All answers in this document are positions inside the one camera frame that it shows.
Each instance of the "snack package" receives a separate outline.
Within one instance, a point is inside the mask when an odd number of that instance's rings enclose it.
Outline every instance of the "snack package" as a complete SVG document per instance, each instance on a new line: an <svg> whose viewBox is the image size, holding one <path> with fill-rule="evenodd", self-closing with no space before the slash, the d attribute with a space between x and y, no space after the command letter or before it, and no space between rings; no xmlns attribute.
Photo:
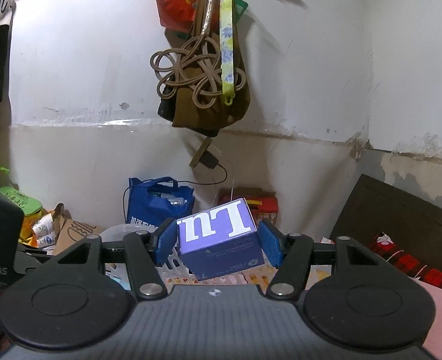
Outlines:
<svg viewBox="0 0 442 360"><path fill-rule="evenodd" d="M48 212L31 228L32 237L29 245L45 248L56 244L56 238L60 232L60 221L63 218L64 205L58 204L53 211Z"/></svg>
<svg viewBox="0 0 442 360"><path fill-rule="evenodd" d="M273 225L276 224L279 206L275 192L267 192L253 187L238 187L234 188L232 198L233 200L238 198L246 199L256 227L259 226L259 222L263 219L269 220ZM219 191L218 204L223 204L230 200L231 190L221 189Z"/></svg>
<svg viewBox="0 0 442 360"><path fill-rule="evenodd" d="M159 21L163 27L184 34L189 33L193 25L196 13L197 0L156 0L158 5ZM234 23L237 23L241 15L248 8L248 3L243 0L234 0L235 15ZM213 31L219 26L219 2L211 21Z"/></svg>

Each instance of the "peeling paint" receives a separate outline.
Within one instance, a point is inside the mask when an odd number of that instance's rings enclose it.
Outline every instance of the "peeling paint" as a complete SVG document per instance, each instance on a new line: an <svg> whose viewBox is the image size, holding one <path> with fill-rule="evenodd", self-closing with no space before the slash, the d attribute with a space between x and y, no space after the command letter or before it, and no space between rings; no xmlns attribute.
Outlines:
<svg viewBox="0 0 442 360"><path fill-rule="evenodd" d="M359 138L360 136L361 136L361 132L358 131L358 132L356 132L356 134L354 134L351 138L349 138L346 142L344 142L344 144L346 144L346 145L351 145L351 144L353 144L353 143L357 140L357 138Z"/></svg>
<svg viewBox="0 0 442 360"><path fill-rule="evenodd" d="M354 144L352 146L352 150L350 152L350 155L352 158L354 158L356 161L359 161L362 157L363 152L366 150L364 145L362 144L362 140L356 139L354 141Z"/></svg>
<svg viewBox="0 0 442 360"><path fill-rule="evenodd" d="M59 123L57 120L36 120L26 121L14 125L22 127L102 127L102 126L147 126L147 125L166 125L170 126L171 122L160 117L157 118L137 118L137 119L114 119L105 122L87 122L87 121L71 121L64 120Z"/></svg>
<svg viewBox="0 0 442 360"><path fill-rule="evenodd" d="M381 159L384 182L394 185L396 178L414 177L421 190L431 200L442 198L442 165L429 161L385 153Z"/></svg>
<svg viewBox="0 0 442 360"><path fill-rule="evenodd" d="M442 138L437 134L431 135L427 133L421 138L413 137L408 143L398 143L394 150L394 154L411 154L418 160L426 158L442 159Z"/></svg>
<svg viewBox="0 0 442 360"><path fill-rule="evenodd" d="M130 109L128 103L120 104L121 109L107 108L96 110L94 108L49 108L43 107L44 112L38 117L23 121L22 126L98 126L116 120L131 120L132 124L146 125L160 119L153 109L145 112Z"/></svg>

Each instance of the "red box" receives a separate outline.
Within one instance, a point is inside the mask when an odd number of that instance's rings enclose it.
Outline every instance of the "red box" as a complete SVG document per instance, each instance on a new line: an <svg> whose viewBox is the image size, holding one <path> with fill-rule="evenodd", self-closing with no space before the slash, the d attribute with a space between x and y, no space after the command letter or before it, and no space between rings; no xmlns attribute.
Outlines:
<svg viewBox="0 0 442 360"><path fill-rule="evenodd" d="M279 206L275 192L264 192L260 188L234 188L232 199L239 198L246 199L256 227L263 219L268 219L273 225L276 224ZM230 200L231 190L222 189L219 193L218 204L224 204Z"/></svg>

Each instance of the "purple box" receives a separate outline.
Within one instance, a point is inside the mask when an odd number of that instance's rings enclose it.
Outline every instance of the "purple box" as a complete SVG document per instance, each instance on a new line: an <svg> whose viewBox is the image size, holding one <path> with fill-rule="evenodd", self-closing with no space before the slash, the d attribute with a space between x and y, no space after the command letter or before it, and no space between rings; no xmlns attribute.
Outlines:
<svg viewBox="0 0 442 360"><path fill-rule="evenodd" d="M178 254L198 280L264 264L261 243L246 200L178 219Z"/></svg>

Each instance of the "black cable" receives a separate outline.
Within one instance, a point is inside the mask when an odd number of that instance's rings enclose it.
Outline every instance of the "black cable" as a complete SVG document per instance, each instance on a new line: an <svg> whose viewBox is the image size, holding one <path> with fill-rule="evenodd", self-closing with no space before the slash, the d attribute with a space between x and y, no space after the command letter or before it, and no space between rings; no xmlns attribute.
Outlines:
<svg viewBox="0 0 442 360"><path fill-rule="evenodd" d="M218 185L218 184L222 184L222 183L224 183L227 180L227 170L220 163L218 163L218 167L222 168L224 170L224 173L226 174L222 181L218 181L218 182L215 182L215 183L196 183L194 181L182 180L182 181L178 181L178 183L188 183L188 184L195 184L195 185Z"/></svg>
<svg viewBox="0 0 442 360"><path fill-rule="evenodd" d="M124 193L123 193L123 214L124 214L124 222L126 222L126 220L128 219L128 218L126 217L126 207L124 206L124 200L126 199L126 192L128 192L128 190L129 190L129 187L126 188L126 189L124 190Z"/></svg>
<svg viewBox="0 0 442 360"><path fill-rule="evenodd" d="M196 183L196 182L194 182L194 181L182 180L182 181L178 181L178 183L187 183L187 184L195 184L195 185L218 185L218 184L222 184L222 183L224 183L224 182L227 180L227 170L226 170L226 168L225 168L223 165L221 165L220 163L218 163L217 166L220 167L220 168L222 168L222 169L224 170L225 176L224 176L224 179L223 179L222 181L218 181L218 182L215 182L215 183ZM125 222L126 222L126 220L127 220L127 217L126 217L126 205L124 204L124 201L125 201L125 199L126 199L126 192L128 192L128 190L129 190L129 187L126 188L126 189L124 190L124 193L123 193L123 214L124 214L124 221L125 221Z"/></svg>

